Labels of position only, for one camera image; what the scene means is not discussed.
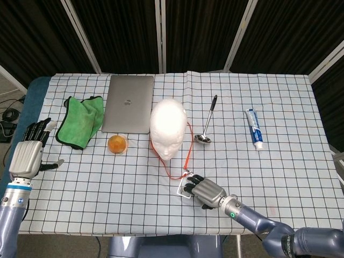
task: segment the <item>orange fruit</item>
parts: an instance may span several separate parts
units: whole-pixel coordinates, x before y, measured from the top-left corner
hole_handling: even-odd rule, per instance
[[[107,146],[112,153],[121,154],[127,149],[127,141],[123,136],[114,135],[107,141]]]

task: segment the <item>robotic hand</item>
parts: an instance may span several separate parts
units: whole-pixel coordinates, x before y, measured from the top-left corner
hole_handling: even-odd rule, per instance
[[[317,255],[344,258],[343,231],[332,228],[301,228],[296,232],[287,224],[270,220],[238,201],[237,196],[227,196],[226,191],[199,175],[188,177],[184,191],[203,202],[203,209],[219,208],[243,227],[255,234],[267,233],[263,247],[275,258],[307,257]]]
[[[17,235],[28,209],[31,179],[39,171],[58,168],[64,162],[41,164],[43,148],[56,125],[50,118],[31,124],[16,146],[9,169],[12,182],[7,185],[0,206],[0,257],[16,257]]]

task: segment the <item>laptop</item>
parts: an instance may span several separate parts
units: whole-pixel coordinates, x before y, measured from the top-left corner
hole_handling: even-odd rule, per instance
[[[113,75],[102,132],[149,133],[154,77]]]

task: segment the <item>green towel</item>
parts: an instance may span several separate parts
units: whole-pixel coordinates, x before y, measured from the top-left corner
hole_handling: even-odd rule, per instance
[[[56,134],[56,140],[73,149],[84,149],[103,123],[104,105],[101,96],[78,101],[69,97],[64,106],[66,116]]]

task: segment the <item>black curtain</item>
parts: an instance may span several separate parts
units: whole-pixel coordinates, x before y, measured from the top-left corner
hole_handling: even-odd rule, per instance
[[[72,0],[101,70],[159,73],[154,0]]]
[[[328,142],[344,152],[344,58],[317,79],[312,88]]]
[[[230,71],[309,74],[342,40],[343,0],[259,0]]]
[[[247,0],[166,0],[167,72],[223,69]]]
[[[0,64],[28,87],[39,76],[94,70],[60,1],[0,1]]]

